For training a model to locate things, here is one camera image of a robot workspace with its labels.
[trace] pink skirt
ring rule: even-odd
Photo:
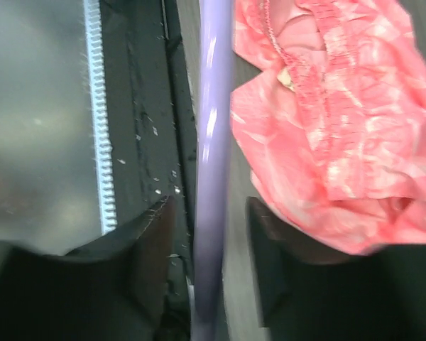
[[[234,137],[279,218],[348,254],[426,244],[426,63],[396,0],[236,0]]]

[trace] floor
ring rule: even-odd
[[[188,74],[194,99],[197,98],[199,72],[200,13],[198,1],[178,0]],[[400,0],[400,2],[412,14],[417,43],[426,58],[426,0]],[[236,86],[239,86],[257,75],[258,71],[237,57],[235,73]],[[249,181],[249,165],[235,142],[232,144],[230,184],[229,231],[224,275],[229,332],[233,341],[269,340],[267,332],[258,327],[256,300],[250,299],[255,297],[255,288],[244,205],[246,197],[257,194]]]

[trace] gray floor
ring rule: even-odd
[[[193,98],[197,98],[199,73],[199,0],[178,0],[180,22],[185,44],[188,73],[192,80]],[[426,58],[426,0],[401,0],[412,14],[417,41]],[[236,86],[254,77],[258,71],[236,58]],[[246,233],[244,205],[246,197],[257,195],[249,181],[249,165],[236,143],[232,144],[229,231],[227,233],[225,266],[225,301],[229,331],[233,341],[269,340],[258,327],[252,264]]]

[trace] pink fabric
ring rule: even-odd
[[[268,206],[350,254],[426,243],[426,64],[395,0],[236,0],[232,129]]]

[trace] gray panel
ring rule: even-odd
[[[0,0],[0,239],[101,234],[82,1]]]

